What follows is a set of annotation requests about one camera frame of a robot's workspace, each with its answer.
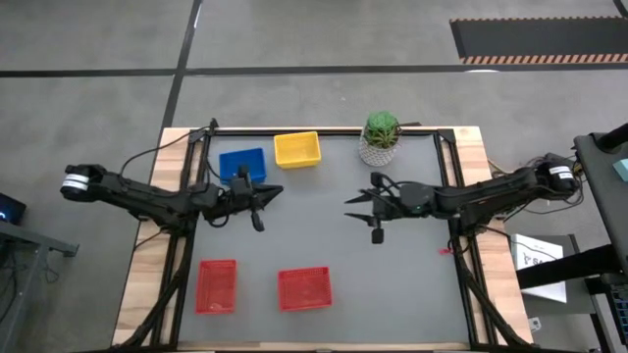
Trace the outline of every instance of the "succulent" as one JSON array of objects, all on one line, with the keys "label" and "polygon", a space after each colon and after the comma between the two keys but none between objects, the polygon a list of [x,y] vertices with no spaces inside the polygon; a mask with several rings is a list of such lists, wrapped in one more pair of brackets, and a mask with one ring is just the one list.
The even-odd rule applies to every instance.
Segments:
[{"label": "succulent", "polygon": [[399,141],[400,134],[399,122],[390,112],[369,114],[364,131],[364,138],[369,145],[382,149],[391,148]]}]

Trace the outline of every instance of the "blue bin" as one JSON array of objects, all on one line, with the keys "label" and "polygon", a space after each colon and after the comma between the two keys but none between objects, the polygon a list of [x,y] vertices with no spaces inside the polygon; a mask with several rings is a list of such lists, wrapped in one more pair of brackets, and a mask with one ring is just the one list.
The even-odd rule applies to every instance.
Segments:
[{"label": "blue bin", "polygon": [[264,150],[261,148],[221,153],[218,161],[220,163],[220,182],[224,185],[229,184],[232,177],[237,177],[237,168],[241,165],[248,167],[252,181],[264,182],[266,180]]}]

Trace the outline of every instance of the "white pot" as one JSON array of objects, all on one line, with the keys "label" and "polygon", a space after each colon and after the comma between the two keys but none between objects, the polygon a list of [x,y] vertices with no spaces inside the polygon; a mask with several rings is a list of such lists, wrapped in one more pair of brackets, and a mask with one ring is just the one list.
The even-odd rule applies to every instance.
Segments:
[{"label": "white pot", "polygon": [[362,128],[362,133],[360,133],[360,158],[362,158],[364,163],[372,167],[385,166],[393,160],[394,152],[399,147],[399,140],[397,140],[395,146],[387,149],[371,146],[364,138],[365,130],[366,127]]}]

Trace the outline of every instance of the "wooden board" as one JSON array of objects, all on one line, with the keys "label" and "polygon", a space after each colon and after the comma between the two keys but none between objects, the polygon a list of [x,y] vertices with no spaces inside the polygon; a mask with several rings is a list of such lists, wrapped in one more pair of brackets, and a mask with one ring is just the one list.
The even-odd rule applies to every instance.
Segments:
[{"label": "wooden board", "polygon": [[[247,130],[264,129],[289,129],[290,127],[248,127]],[[356,127],[311,127],[312,129],[333,128],[333,129],[354,129]],[[427,128],[452,128],[455,131],[458,156],[462,166],[462,175],[465,184],[471,184],[491,178],[487,155],[482,142],[480,129],[476,126],[445,126],[445,127],[406,127],[406,129],[427,129]],[[162,134],[160,145],[170,143],[182,135],[189,132],[191,127],[166,128]],[[223,127],[223,130],[241,129],[238,127]],[[151,184],[168,190],[179,188],[180,172],[183,167],[183,158],[187,139],[160,150],[157,154]],[[452,180],[452,169],[447,166],[449,179]],[[501,222],[493,221],[491,227],[503,229]],[[158,231],[157,226],[152,223],[142,224],[139,228],[137,242]],[[510,255],[510,248],[507,239],[500,234],[485,232],[477,237],[478,248],[484,271],[485,281],[491,300],[496,304],[506,321],[512,328],[526,341],[532,342],[532,333],[528,326],[528,319],[523,306],[523,298],[517,282],[517,276]],[[180,240],[178,249],[183,249],[184,240]],[[155,239],[142,245],[131,259],[131,267],[127,286],[120,307],[120,314],[112,344],[125,341],[146,317],[155,301],[157,300],[161,277],[164,269],[164,261],[168,248],[168,235],[159,235]],[[486,332],[484,321],[477,300],[473,298],[472,306],[474,318],[480,341],[486,342]],[[162,339],[168,339],[171,326],[172,309],[174,300],[169,304],[166,312]],[[198,343],[193,346],[181,346],[180,349],[188,350],[312,350],[312,344],[298,342],[220,342],[220,343]],[[378,345],[378,344],[334,344],[329,343],[325,348],[334,350],[460,350],[468,349],[467,343],[436,343],[436,344],[398,344],[398,345]]]}]

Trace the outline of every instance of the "wooden table frame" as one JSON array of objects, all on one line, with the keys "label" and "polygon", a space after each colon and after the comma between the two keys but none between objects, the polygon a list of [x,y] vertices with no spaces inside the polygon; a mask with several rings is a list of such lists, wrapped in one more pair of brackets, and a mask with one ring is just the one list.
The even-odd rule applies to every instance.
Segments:
[{"label": "wooden table frame", "polygon": [[[219,131],[268,131],[291,129],[318,129],[318,130],[342,130],[353,131],[360,127],[222,127]],[[455,135],[456,151],[445,153],[446,175],[449,184],[456,185],[452,155],[457,153],[457,160],[461,167],[461,177],[465,184],[471,184],[486,180],[491,177],[486,152],[482,142],[480,130],[476,126],[450,126],[450,127],[405,127],[405,130],[427,129],[451,129]],[[168,144],[182,135],[188,133],[191,127],[177,127],[164,129],[160,146]],[[180,187],[180,175],[183,168],[183,158],[187,147],[187,139],[174,143],[172,146],[159,150],[151,184],[168,189],[178,190]],[[196,152],[192,163],[192,176],[196,175],[199,165],[199,152]],[[493,221],[491,227],[503,228],[501,222]],[[139,227],[137,239],[139,242],[158,231],[157,226],[150,223],[142,223]],[[156,302],[164,271],[166,252],[169,243],[169,235],[161,234],[153,240],[145,243],[132,256],[129,276],[123,296],[120,313],[113,337],[113,344],[126,340],[139,326],[146,314]],[[178,240],[179,246],[176,254],[175,266],[181,261],[184,238]],[[507,239],[497,233],[485,232],[477,236],[477,249],[480,254],[482,273],[486,288],[492,302],[496,305],[505,320],[511,327],[528,342],[532,342],[532,334],[528,326],[528,320],[523,306],[523,299],[517,282],[514,265],[510,255]],[[474,262],[465,255],[465,260],[470,269]],[[478,341],[489,342],[484,315],[477,302],[471,295],[471,307],[477,331]],[[165,313],[162,326],[162,341],[168,339],[172,325],[175,298],[171,300]],[[503,339],[497,334],[497,341],[503,343]],[[338,343],[300,343],[300,342],[212,342],[206,344],[180,342],[177,346],[180,350],[312,350],[317,348],[333,350],[464,350],[469,349],[468,343],[422,343],[422,344],[338,344]]]}]

